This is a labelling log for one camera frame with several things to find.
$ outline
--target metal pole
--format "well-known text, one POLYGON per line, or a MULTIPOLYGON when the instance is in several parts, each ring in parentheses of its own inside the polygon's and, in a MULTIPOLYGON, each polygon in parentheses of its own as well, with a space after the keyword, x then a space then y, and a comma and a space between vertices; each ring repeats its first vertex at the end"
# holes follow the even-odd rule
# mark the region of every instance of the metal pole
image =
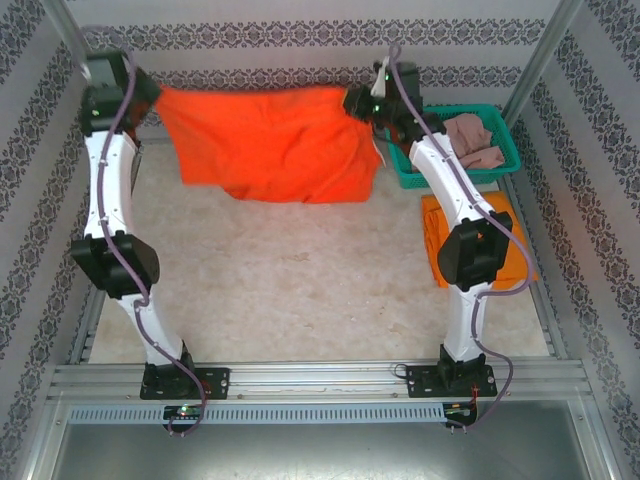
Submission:
POLYGON ((573 17, 582 5, 582 0, 560 0, 549 24, 538 42, 531 60, 522 72, 522 76, 514 89, 507 104, 502 110, 502 117, 509 128, 513 127, 524 105, 529 100, 542 72, 547 67, 553 52, 569 28, 573 17))
POLYGON ((65 0, 41 0, 47 17, 62 38, 83 73, 87 70, 89 44, 69 11, 65 0))

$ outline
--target black mounting base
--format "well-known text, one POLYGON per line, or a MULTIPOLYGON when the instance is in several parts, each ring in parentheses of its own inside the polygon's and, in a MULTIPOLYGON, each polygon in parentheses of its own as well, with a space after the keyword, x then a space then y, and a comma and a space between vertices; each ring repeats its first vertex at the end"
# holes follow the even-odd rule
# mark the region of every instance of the black mounting base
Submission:
POLYGON ((444 416, 447 420, 451 420, 445 424, 447 428, 462 428, 460 424, 468 427, 476 423, 478 419, 478 409, 474 402, 445 403, 443 407, 444 416))
POLYGON ((493 369, 485 365, 481 354, 468 362, 455 362, 440 346, 437 365, 412 365, 406 367, 406 380, 410 398, 471 397, 477 388, 478 397, 495 397, 498 394, 493 369))
MULTIPOLYGON (((228 368, 196 368, 191 354, 183 344, 180 363, 187 367, 202 382, 209 400, 226 400, 229 392, 228 368)), ((175 365, 145 364, 142 386, 142 400, 198 400, 198 387, 182 370, 175 365)))

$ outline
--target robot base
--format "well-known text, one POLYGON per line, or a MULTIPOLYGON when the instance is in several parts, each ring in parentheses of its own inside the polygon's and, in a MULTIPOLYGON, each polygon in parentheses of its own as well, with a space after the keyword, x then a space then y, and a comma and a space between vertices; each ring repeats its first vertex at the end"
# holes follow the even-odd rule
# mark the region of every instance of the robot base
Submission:
POLYGON ((437 365, 406 367, 406 380, 410 398, 471 397, 477 388, 478 397, 498 394, 493 369, 485 365, 486 356, 468 362, 455 362, 440 345, 437 365))
MULTIPOLYGON (((227 399, 231 372, 228 368, 196 368, 184 343, 180 363, 200 380, 207 399, 227 399)), ((157 366, 147 363, 144 366, 140 398, 142 400, 198 400, 200 393, 193 380, 175 365, 157 366)))

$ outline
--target orange cloth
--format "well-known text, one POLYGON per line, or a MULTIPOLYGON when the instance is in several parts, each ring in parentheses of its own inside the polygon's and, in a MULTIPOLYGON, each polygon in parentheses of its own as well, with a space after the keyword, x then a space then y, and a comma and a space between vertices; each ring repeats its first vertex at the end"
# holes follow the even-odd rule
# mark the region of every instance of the orange cloth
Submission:
POLYGON ((164 88, 156 110, 182 181, 242 200, 363 202, 378 154, 371 126, 342 107, 344 88, 195 92, 164 88))
MULTIPOLYGON (((491 204, 496 212, 509 213, 509 216, 511 216, 513 220, 513 233, 523 245, 526 245, 524 233, 506 195, 502 192, 491 192, 484 194, 483 197, 491 204)), ((447 225, 447 219, 444 216, 442 208, 440 208, 438 200, 436 200, 436 197, 433 195, 422 197, 422 215, 424 217, 424 243, 427 247, 427 255, 429 255, 433 276, 436 282, 438 282, 439 287, 448 287, 449 284, 438 268, 438 251, 449 236, 449 226, 447 225)), ((498 271, 498 276, 493 284, 493 288, 495 290, 509 290, 517 283, 525 280, 526 277, 527 263, 518 247, 513 242, 509 242, 507 259, 504 267, 498 271)))

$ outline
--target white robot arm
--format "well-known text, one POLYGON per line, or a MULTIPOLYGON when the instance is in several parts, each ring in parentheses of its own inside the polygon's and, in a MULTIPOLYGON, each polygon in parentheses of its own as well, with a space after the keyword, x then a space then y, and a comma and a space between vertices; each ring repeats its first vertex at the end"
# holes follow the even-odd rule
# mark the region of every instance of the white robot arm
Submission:
MULTIPOLYGON (((460 162, 457 161, 449 137, 441 133, 436 133, 434 137, 451 158, 455 159, 455 167, 463 173, 461 177, 473 192, 475 203, 480 205, 485 212, 493 212, 493 207, 478 193, 469 180, 469 176, 464 173, 460 162)), ((414 143, 409 153, 409 159, 428 180, 447 218, 449 231, 453 231, 463 222, 484 222, 483 217, 462 191, 449 163, 445 162, 445 159, 433 146, 431 139, 424 137, 421 141, 414 143)), ((449 285, 449 328, 444 340, 444 348, 456 362, 474 360, 482 353, 471 335, 471 315, 477 295, 490 289, 491 284, 487 282, 470 286, 466 291, 457 285, 449 285)), ((476 319, 476 327, 478 340, 482 341, 486 297, 480 301, 482 303, 476 319)))
MULTIPOLYGON (((90 165, 90 204, 89 219, 84 230, 84 238, 99 240, 104 238, 100 216, 98 214, 98 166, 102 147, 107 136, 106 131, 93 132, 91 136, 85 137, 85 145, 89 154, 90 165)), ((134 140, 125 132, 115 134, 111 140, 107 153, 107 163, 104 174, 104 202, 105 214, 107 217, 109 231, 112 236, 119 235, 122 238, 137 238, 134 233, 132 201, 131 201, 131 168, 133 159, 138 148, 134 140)), ((134 312, 134 302, 142 300, 140 292, 126 293, 113 292, 114 297, 127 312, 134 326, 136 318, 134 312)), ((154 289, 149 289, 149 305, 142 307, 140 317, 144 328, 151 338, 173 358, 180 358, 182 355, 182 340, 170 328, 159 311, 155 300, 154 289)), ((168 365, 171 362, 160 355, 157 349, 142 338, 147 354, 147 363, 153 365, 168 365)))

